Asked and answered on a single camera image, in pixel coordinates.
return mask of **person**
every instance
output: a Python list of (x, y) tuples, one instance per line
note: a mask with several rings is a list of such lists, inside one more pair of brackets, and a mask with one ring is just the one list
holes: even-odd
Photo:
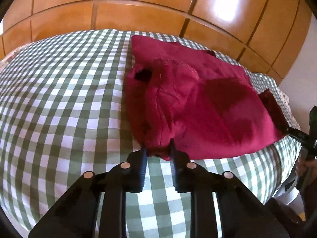
[(306, 161), (305, 158), (299, 156), (296, 161), (296, 174), (302, 176), (308, 168), (313, 168), (313, 171), (305, 192), (301, 193), (306, 219), (310, 219), (317, 208), (317, 160)]

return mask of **dark red fabric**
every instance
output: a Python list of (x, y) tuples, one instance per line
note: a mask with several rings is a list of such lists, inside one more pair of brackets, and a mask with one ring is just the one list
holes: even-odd
[(143, 36), (132, 37), (132, 53), (127, 116), (150, 155), (168, 160), (171, 138), (191, 159), (215, 159), (252, 153), (284, 137), (242, 67)]

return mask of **bed sheet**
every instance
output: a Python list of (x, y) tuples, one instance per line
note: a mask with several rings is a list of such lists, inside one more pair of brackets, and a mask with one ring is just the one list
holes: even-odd
[[(163, 34), (79, 31), (31, 44), (0, 73), (0, 205), (27, 230), (85, 171), (109, 171), (139, 149), (122, 93), (134, 61), (133, 35), (207, 49)], [(245, 72), (258, 93), (271, 90), (295, 127), (275, 81)], [(214, 173), (232, 171), (265, 203), (289, 176), (299, 150), (287, 136), (253, 154), (195, 162)], [(217, 209), (216, 218), (221, 237)], [(143, 191), (127, 194), (126, 227), (130, 238), (189, 237), (190, 194), (175, 192), (169, 162), (148, 158)]]

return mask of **wooden headboard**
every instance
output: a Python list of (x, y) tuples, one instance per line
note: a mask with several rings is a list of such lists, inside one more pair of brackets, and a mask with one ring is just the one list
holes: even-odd
[(4, 17), (0, 58), (54, 35), (115, 28), (188, 38), (279, 83), (310, 20), (305, 0), (15, 0)]

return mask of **bed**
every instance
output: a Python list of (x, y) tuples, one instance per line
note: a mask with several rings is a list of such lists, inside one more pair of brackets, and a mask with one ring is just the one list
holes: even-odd
[[(0, 73), (0, 205), (28, 231), (85, 171), (109, 171), (140, 148), (122, 93), (134, 62), (133, 35), (207, 49), (164, 34), (79, 31), (32, 43)], [(220, 52), (216, 57), (241, 66)], [(271, 90), (296, 127), (275, 81), (245, 72), (258, 93)], [(232, 171), (265, 203), (291, 173), (299, 150), (286, 136), (253, 154), (195, 162), (214, 173)], [(216, 218), (221, 237), (217, 209)], [(126, 229), (130, 238), (189, 237), (190, 194), (175, 192), (168, 161), (148, 158), (143, 192), (127, 194)]]

